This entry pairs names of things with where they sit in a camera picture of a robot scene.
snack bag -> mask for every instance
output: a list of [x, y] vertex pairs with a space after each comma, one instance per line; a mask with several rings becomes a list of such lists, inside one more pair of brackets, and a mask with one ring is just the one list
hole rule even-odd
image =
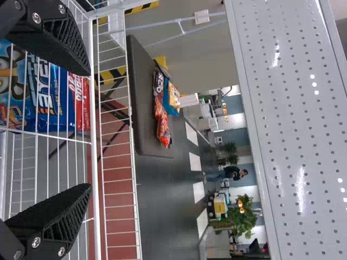
[[159, 118], [165, 113], [165, 110], [160, 99], [157, 96], [155, 97], [154, 110], [155, 110], [155, 118], [158, 121]]
[[77, 130], [90, 130], [88, 79], [69, 72], [69, 90], [73, 93]]
[[[7, 40], [1, 41], [0, 64], [4, 64], [4, 69], [0, 68], [0, 125], [7, 125], [9, 111], [8, 125], [10, 128], [22, 129], [24, 121], [24, 130], [35, 132], [37, 107], [37, 131], [39, 133], [46, 133], [47, 130], [57, 132], [58, 128], [60, 132], [74, 131], [75, 122], [77, 130], [90, 128], [87, 79], [68, 73], [54, 64], [49, 66], [47, 61], [28, 53], [24, 91], [25, 51], [14, 45], [12, 53], [11, 57], [11, 43]], [[10, 79], [11, 59], [13, 65]]]
[[153, 73], [153, 94], [154, 96], [159, 95], [159, 99], [163, 98], [164, 90], [164, 75], [156, 68], [156, 71]]
[[178, 108], [179, 111], [179, 92], [177, 88], [169, 81], [169, 105]]
[[24, 130], [35, 123], [28, 87], [24, 87], [25, 51], [7, 40], [0, 41], [0, 125]]
[[162, 114], [158, 120], [157, 138], [165, 148], [169, 147], [171, 134], [169, 131], [169, 118], [166, 113]]

chip bag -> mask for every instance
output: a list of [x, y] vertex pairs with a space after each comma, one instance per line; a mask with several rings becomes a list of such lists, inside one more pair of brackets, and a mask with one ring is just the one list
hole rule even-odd
[[169, 131], [169, 118], [166, 113], [162, 114], [158, 120], [157, 138], [165, 148], [169, 148], [171, 134]]

blue wall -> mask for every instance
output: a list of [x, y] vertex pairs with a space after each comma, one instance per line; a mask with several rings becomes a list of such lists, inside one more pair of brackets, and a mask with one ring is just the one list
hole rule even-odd
[[227, 104], [228, 115], [244, 112], [241, 95], [225, 96], [223, 100]]
[[214, 136], [222, 137], [224, 144], [234, 142], [236, 147], [250, 145], [247, 127], [217, 132]]

red brick floor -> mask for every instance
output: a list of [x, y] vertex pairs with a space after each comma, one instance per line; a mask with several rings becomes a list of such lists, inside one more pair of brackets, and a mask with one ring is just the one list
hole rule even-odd
[[[124, 107], [120, 103], [115, 101], [110, 101], [110, 103], [116, 108]], [[99, 135], [99, 111], [97, 110], [97, 137]], [[111, 113], [105, 113], [101, 115], [101, 122], [110, 122], [118, 120]], [[102, 134], [114, 133], [123, 125], [123, 121], [112, 122], [102, 125]], [[122, 131], [127, 131], [129, 129], [128, 125], [125, 126]], [[113, 134], [103, 135], [102, 145], [106, 145]], [[124, 155], [119, 157], [110, 157], [114, 155], [122, 155], [130, 153], [130, 144], [122, 144], [129, 142], [129, 132], [119, 133], [118, 136], [113, 140], [111, 145], [119, 144], [116, 146], [109, 147], [104, 152], [103, 167], [104, 167], [104, 181], [115, 181], [104, 183], [105, 194], [111, 194], [105, 196], [105, 201], [102, 196], [102, 171], [101, 171], [101, 161], [98, 163], [98, 179], [99, 179], [99, 205], [100, 205], [100, 221], [101, 221], [101, 259], [106, 259], [106, 248], [105, 248], [105, 224], [104, 224], [104, 202], [106, 207], [118, 206], [106, 209], [106, 230], [109, 235], [107, 235], [108, 244], [108, 260], [117, 259], [137, 259], [137, 248], [136, 248], [136, 236], [133, 231], [135, 231], [134, 218], [134, 207], [119, 207], [124, 205], [133, 205], [133, 194], [113, 194], [113, 193], [128, 193], [133, 192], [132, 180], [124, 180], [132, 178], [131, 168], [114, 169], [120, 167], [130, 167], [131, 157], [130, 155]], [[98, 141], [98, 155], [100, 155], [100, 142]], [[91, 152], [88, 151], [88, 181], [92, 181], [91, 173]], [[89, 206], [89, 215], [93, 214], [93, 204]], [[118, 234], [110, 234], [116, 232], [126, 232]], [[94, 230], [93, 223], [89, 224], [89, 259], [94, 259]]]

red snack bag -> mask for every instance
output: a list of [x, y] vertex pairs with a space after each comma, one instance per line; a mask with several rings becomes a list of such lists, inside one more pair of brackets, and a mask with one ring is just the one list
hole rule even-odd
[[169, 131], [169, 118], [166, 112], [163, 113], [158, 120], [157, 138], [162, 142], [165, 148], [169, 147], [171, 135]]
[[160, 119], [160, 117], [165, 113], [164, 107], [160, 101], [160, 99], [158, 97], [155, 97], [155, 106], [154, 106], [154, 110], [155, 110], [155, 118], [158, 121]]
[[76, 127], [77, 130], [90, 130], [90, 112], [89, 112], [89, 80], [69, 72], [69, 89], [73, 92], [73, 101], [76, 102]]

